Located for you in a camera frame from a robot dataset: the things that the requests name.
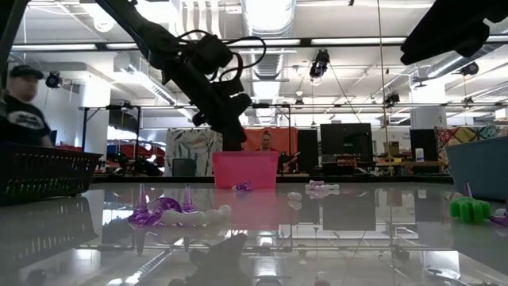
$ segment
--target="fluorescent light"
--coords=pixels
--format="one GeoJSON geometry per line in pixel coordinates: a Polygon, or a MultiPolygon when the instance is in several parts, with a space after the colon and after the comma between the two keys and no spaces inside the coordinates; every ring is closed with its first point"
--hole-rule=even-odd
{"type": "Polygon", "coordinates": [[[15,44],[13,52],[96,50],[95,44],[15,44]]]}
{"type": "MultiPolygon", "coordinates": [[[[402,44],[405,37],[382,37],[383,44],[402,44]]],[[[369,38],[324,38],[324,39],[313,39],[310,44],[379,44],[378,37],[369,38]]]]}
{"type": "MultiPolygon", "coordinates": [[[[238,53],[241,55],[262,55],[263,50],[262,49],[241,50],[238,53]]],[[[296,53],[296,50],[279,50],[279,51],[268,50],[267,51],[267,55],[290,55],[290,54],[295,54],[295,53],[296,53]]]]}
{"type": "Polygon", "coordinates": [[[508,41],[508,36],[505,35],[496,35],[488,37],[487,41],[496,42],[496,41],[508,41]]]}
{"type": "Polygon", "coordinates": [[[106,44],[109,49],[138,49],[136,43],[106,44]]]}
{"type": "MultiPolygon", "coordinates": [[[[267,46],[297,46],[300,45],[299,39],[263,39],[267,46]]],[[[258,40],[246,40],[239,41],[236,43],[228,44],[229,47],[243,47],[243,46],[261,46],[263,45],[261,41],[258,40]]]]}

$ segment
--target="camera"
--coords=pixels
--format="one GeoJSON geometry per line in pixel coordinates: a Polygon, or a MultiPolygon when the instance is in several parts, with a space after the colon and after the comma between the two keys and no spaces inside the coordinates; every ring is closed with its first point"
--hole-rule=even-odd
{"type": "Polygon", "coordinates": [[[326,49],[320,49],[317,52],[316,59],[312,62],[312,67],[310,68],[310,78],[318,79],[321,78],[327,69],[327,65],[330,63],[330,55],[326,49]]]}
{"type": "Polygon", "coordinates": [[[46,87],[49,88],[61,88],[62,78],[60,77],[59,71],[50,71],[48,78],[46,78],[46,87]]]}

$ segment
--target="ceiling light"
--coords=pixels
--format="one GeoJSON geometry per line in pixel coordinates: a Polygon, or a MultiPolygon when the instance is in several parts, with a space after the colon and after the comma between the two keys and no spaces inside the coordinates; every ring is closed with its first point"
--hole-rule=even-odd
{"type": "MultiPolygon", "coordinates": [[[[241,55],[262,55],[263,54],[263,50],[241,50],[238,52],[239,54],[241,55]]],[[[274,51],[274,50],[268,50],[266,52],[267,55],[290,55],[290,54],[295,54],[296,53],[296,50],[279,50],[279,51],[274,51]]]]}
{"type": "Polygon", "coordinates": [[[94,19],[94,27],[101,33],[113,29],[116,21],[99,5],[82,4],[81,7],[94,19]]]}
{"type": "MultiPolygon", "coordinates": [[[[406,40],[405,37],[382,37],[380,38],[383,44],[402,44],[406,40]]],[[[310,44],[379,44],[378,37],[365,37],[365,38],[323,38],[313,39],[310,44]]]]}
{"type": "Polygon", "coordinates": [[[495,35],[489,36],[487,42],[498,42],[498,41],[508,41],[508,36],[505,35],[495,35]]]}
{"type": "Polygon", "coordinates": [[[109,49],[138,49],[136,43],[106,44],[109,49]]]}
{"type": "MultiPolygon", "coordinates": [[[[264,42],[267,46],[298,46],[300,45],[299,39],[270,39],[264,42]]],[[[232,44],[228,44],[229,47],[251,47],[251,46],[262,46],[261,41],[258,40],[246,40],[239,41],[232,44]]]]}
{"type": "Polygon", "coordinates": [[[311,79],[310,80],[310,84],[312,84],[313,86],[317,87],[317,86],[321,85],[321,81],[322,81],[322,78],[318,77],[318,78],[315,78],[315,79],[311,79]]]}
{"type": "Polygon", "coordinates": [[[47,52],[47,51],[90,51],[96,50],[95,44],[15,44],[12,52],[47,52]]]}

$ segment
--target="glass table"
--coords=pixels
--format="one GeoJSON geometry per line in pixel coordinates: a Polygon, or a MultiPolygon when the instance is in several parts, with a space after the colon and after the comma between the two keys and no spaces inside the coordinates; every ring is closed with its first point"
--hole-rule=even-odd
{"type": "MultiPolygon", "coordinates": [[[[508,285],[508,229],[448,216],[453,186],[305,184],[236,193],[192,184],[197,211],[230,222],[133,229],[139,184],[96,184],[77,198],[3,207],[5,285],[508,285]],[[288,199],[302,194],[300,202],[288,199]]],[[[145,184],[183,201],[185,184],[145,184]]],[[[494,209],[504,207],[492,204],[494,209]]]]}

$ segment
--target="pillar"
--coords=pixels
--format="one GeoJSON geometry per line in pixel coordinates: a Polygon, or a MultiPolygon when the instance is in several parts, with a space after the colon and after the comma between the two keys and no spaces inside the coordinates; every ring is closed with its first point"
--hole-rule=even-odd
{"type": "MultiPolygon", "coordinates": [[[[412,103],[445,103],[445,82],[433,79],[424,82],[424,87],[411,86],[412,103]]],[[[446,127],[446,107],[418,107],[411,110],[411,129],[434,129],[446,127]]]]}
{"type": "MultiPolygon", "coordinates": [[[[101,64],[101,72],[107,74],[114,69],[114,58],[104,59],[101,64]]],[[[110,104],[111,100],[111,85],[104,79],[96,75],[89,74],[85,83],[79,87],[79,95],[82,102],[80,106],[85,107],[104,107],[110,104]]],[[[79,131],[76,136],[76,143],[81,145],[83,139],[83,115],[84,112],[79,112],[79,131]]],[[[87,135],[85,140],[85,151],[88,153],[102,154],[101,160],[106,159],[107,154],[107,134],[108,124],[110,122],[110,112],[108,110],[100,110],[93,117],[91,115],[94,110],[88,111],[87,121],[87,135]]]]}

